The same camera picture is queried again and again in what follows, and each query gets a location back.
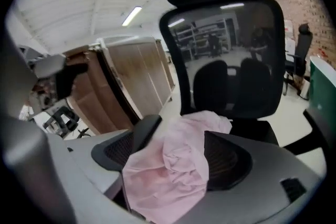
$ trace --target wooden panel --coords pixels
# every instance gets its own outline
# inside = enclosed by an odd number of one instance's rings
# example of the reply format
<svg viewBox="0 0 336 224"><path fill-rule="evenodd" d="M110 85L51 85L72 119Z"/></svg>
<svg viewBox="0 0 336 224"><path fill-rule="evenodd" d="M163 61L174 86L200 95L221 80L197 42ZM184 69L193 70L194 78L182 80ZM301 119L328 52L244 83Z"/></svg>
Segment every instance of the wooden panel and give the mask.
<svg viewBox="0 0 336 224"><path fill-rule="evenodd" d="M139 44L138 48L161 103L164 104L171 91L156 43Z"/></svg>
<svg viewBox="0 0 336 224"><path fill-rule="evenodd" d="M120 107L100 68L97 55L90 52L72 57L68 64L87 62L87 73L80 74L74 82L71 104L82 120L93 126L95 134L103 134L121 129L131 129L132 123Z"/></svg>
<svg viewBox="0 0 336 224"><path fill-rule="evenodd" d="M142 116L158 114L162 105L137 45L108 49L119 78Z"/></svg>
<svg viewBox="0 0 336 224"><path fill-rule="evenodd" d="M87 58L90 62L88 71L90 81L105 113L118 130L133 128L133 124L114 96L114 93L101 70L96 53L90 52L87 54Z"/></svg>
<svg viewBox="0 0 336 224"><path fill-rule="evenodd" d="M160 40L156 41L156 47L158 48L160 59L163 63L163 68L164 68L164 71L166 72L168 83L169 83L169 86L172 90L174 88L175 84L174 84L174 81L173 81L172 74L170 73L168 63L167 63L166 53L164 52L164 50L162 48L162 44L161 44Z"/></svg>

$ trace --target wooden cabinet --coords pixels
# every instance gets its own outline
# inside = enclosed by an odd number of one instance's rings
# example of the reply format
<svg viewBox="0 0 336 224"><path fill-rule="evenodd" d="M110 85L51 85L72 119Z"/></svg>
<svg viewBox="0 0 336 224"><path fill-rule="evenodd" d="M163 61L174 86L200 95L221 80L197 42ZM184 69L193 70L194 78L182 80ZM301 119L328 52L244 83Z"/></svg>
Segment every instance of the wooden cabinet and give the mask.
<svg viewBox="0 0 336 224"><path fill-rule="evenodd" d="M158 114L171 87L155 40L108 47L117 76L144 117Z"/></svg>
<svg viewBox="0 0 336 224"><path fill-rule="evenodd" d="M160 54L164 55L162 46L153 38L107 45L101 53L88 51L87 47L74 55L70 52L68 65L89 65L88 72L74 82L69 98L74 111L95 134L132 129L135 122L130 118L134 115L138 120L159 114L173 87L165 56Z"/></svg>

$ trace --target green panel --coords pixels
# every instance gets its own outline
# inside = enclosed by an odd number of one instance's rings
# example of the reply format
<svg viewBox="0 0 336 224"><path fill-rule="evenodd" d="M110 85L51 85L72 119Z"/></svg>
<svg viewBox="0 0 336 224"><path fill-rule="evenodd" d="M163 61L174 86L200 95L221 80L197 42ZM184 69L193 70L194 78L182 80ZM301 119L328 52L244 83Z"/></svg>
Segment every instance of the green panel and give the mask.
<svg viewBox="0 0 336 224"><path fill-rule="evenodd" d="M336 71L330 66L324 68L328 64L324 64L321 59L310 62L309 106L321 112L329 128L336 134L336 86L333 73Z"/></svg>

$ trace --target shelving unit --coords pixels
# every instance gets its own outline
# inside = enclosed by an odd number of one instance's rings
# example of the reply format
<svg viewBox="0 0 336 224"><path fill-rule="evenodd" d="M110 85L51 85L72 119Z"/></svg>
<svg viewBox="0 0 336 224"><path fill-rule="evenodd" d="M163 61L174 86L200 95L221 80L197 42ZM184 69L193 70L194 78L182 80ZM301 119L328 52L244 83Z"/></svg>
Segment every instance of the shelving unit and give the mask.
<svg viewBox="0 0 336 224"><path fill-rule="evenodd" d="M198 56L210 55L210 50L207 49L209 47L207 40L210 34L216 34L222 45L222 50L231 50L230 36L227 32L225 19L199 27L190 24L181 31L174 29L172 34L181 51L189 52L191 60Z"/></svg>

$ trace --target chair leg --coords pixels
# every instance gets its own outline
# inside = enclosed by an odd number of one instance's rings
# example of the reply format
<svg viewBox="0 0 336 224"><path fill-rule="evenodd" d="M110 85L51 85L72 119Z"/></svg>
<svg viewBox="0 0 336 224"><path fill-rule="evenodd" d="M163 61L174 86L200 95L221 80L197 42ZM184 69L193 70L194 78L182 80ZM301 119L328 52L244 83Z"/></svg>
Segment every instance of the chair leg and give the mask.
<svg viewBox="0 0 336 224"><path fill-rule="evenodd" d="M286 72L286 78L285 78L285 91L282 93L284 96L286 96L286 94L287 94L287 90L288 90L288 77L289 77L289 74Z"/></svg>

